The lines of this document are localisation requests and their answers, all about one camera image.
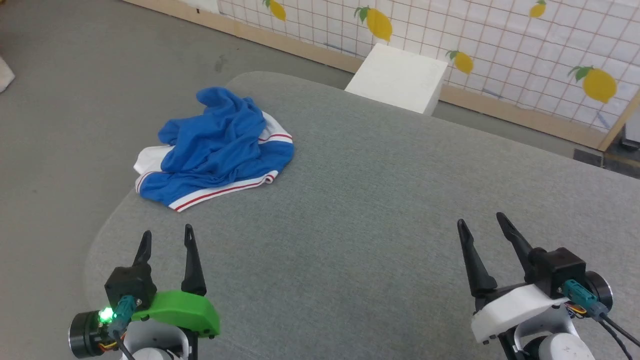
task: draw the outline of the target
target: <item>lemon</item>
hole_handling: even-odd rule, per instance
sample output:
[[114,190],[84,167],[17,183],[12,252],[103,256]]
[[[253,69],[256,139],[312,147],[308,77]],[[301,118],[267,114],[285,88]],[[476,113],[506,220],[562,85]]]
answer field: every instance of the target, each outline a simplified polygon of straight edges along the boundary
[[359,14],[361,22],[367,19],[367,27],[376,38],[391,41],[393,28],[391,27],[391,21],[389,21],[389,18],[385,14],[381,13],[378,9],[372,9],[368,6],[357,8],[353,16],[356,16],[356,14]]
[[545,13],[545,10],[547,9],[547,3],[545,3],[545,0],[538,0],[537,3],[537,5],[534,5],[531,10],[529,10],[530,17],[541,17],[542,14]]
[[593,66],[576,66],[568,75],[574,71],[576,83],[584,78],[582,89],[588,97],[607,104],[609,99],[616,95],[616,80],[606,71],[595,69]]
[[287,12],[284,11],[282,5],[276,3],[274,0],[262,0],[262,3],[267,6],[268,9],[271,10],[273,16],[282,21],[287,20]]
[[456,68],[458,70],[464,72],[467,75],[471,74],[471,70],[474,69],[473,60],[471,60],[469,55],[467,55],[467,54],[465,54],[465,53],[463,53],[461,51],[449,50],[449,51],[447,51],[445,56],[448,56],[451,60],[455,59],[453,61],[453,64],[456,66]]

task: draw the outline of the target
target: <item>tiled wallpaper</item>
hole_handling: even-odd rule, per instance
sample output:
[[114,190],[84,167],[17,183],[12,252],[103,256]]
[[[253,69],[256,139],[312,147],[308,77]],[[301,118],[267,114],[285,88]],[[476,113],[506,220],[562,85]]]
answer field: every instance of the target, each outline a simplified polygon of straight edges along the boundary
[[602,132],[640,88],[640,0],[220,0],[235,20],[365,58],[449,62],[445,82]]

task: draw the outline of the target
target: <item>wooden trim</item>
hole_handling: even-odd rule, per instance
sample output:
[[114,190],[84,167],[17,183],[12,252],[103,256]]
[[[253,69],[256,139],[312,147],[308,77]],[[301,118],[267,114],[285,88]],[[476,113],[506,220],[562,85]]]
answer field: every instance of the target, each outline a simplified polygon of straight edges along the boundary
[[638,91],[636,96],[633,99],[631,99],[625,111],[623,111],[622,115],[620,115],[616,123],[613,124],[613,126],[611,127],[611,130],[609,130],[609,133],[607,133],[607,136],[605,136],[605,138],[602,140],[600,145],[598,145],[598,148],[597,148],[598,150],[605,151],[609,148],[613,140],[615,140],[616,135],[620,133],[620,131],[622,130],[622,127],[627,123],[629,118],[634,114],[638,105],[640,105],[640,91]]
[[[323,49],[313,44],[307,44],[265,29],[243,24],[242,22],[229,19],[219,14],[206,11],[197,12],[196,9],[179,0],[124,1],[348,72],[355,73],[362,64],[362,60],[358,58]],[[615,135],[631,116],[633,110],[638,103],[640,103],[640,94],[636,96],[634,102],[632,102],[635,106],[631,106],[630,104],[630,106],[627,107],[627,110],[625,110],[624,114],[618,119],[609,134],[601,133],[596,129],[591,129],[576,122],[562,121],[544,113],[521,109],[504,101],[468,92],[449,85],[442,87],[440,100],[542,131],[543,133],[558,136],[571,142],[594,149],[600,149],[604,144],[608,146],[609,143],[611,143]]]

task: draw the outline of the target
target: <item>gray table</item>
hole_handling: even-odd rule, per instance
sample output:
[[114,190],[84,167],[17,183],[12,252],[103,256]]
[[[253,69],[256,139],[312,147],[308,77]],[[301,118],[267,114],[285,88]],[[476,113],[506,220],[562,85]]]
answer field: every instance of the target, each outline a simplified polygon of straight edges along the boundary
[[[189,222],[223,330],[201,359],[503,359],[473,340],[456,232],[464,218],[498,283],[519,282],[503,211],[534,246],[568,247],[608,279],[611,316],[640,335],[638,180],[290,76],[228,87],[293,135],[293,161],[183,213],[130,193],[87,259],[93,307],[147,229],[158,289],[179,288]],[[623,359],[595,322],[576,324],[596,358]]]

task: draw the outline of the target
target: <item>robotic arm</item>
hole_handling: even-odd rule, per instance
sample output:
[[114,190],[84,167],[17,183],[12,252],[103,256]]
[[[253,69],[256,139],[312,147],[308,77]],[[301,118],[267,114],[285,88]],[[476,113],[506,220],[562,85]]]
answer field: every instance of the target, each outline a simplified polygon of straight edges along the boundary
[[193,228],[184,229],[187,261],[181,290],[157,292],[151,279],[151,232],[129,267],[117,267],[104,285],[110,307],[75,316],[69,347],[78,358],[120,349],[123,360],[197,360],[198,338],[220,334],[207,293]]
[[[465,221],[458,221],[469,288],[476,302],[471,321],[476,341],[488,344],[497,338],[508,360],[593,359],[572,322],[574,318],[593,318],[631,359],[622,341],[605,324],[620,328],[607,316],[613,294],[602,276],[586,271],[586,263],[564,247],[550,252],[532,248],[505,214],[496,216],[524,270],[524,282],[498,288],[476,252]],[[626,331],[620,332],[640,346]],[[523,343],[525,336],[542,333],[550,335]]]

